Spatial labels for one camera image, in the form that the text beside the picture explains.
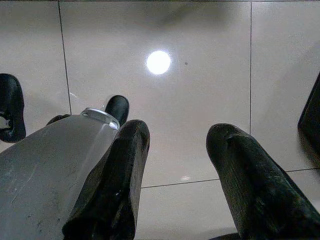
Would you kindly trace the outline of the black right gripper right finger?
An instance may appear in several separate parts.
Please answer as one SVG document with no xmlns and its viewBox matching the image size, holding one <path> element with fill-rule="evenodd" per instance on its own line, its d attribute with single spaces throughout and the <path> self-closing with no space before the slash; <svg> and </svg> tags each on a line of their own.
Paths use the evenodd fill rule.
<svg viewBox="0 0 320 240">
<path fill-rule="evenodd" d="M 319 212 L 251 135 L 218 123 L 206 149 L 242 239 L 319 239 Z"/>
</svg>

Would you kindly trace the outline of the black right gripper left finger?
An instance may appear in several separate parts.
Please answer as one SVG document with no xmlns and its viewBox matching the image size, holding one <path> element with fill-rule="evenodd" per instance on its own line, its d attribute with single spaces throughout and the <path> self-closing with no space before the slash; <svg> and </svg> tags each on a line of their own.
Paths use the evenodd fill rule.
<svg viewBox="0 0 320 240">
<path fill-rule="evenodd" d="M 150 132 L 142 120 L 126 122 L 88 174 L 68 221 L 65 240 L 132 240 L 136 234 Z"/>
</svg>

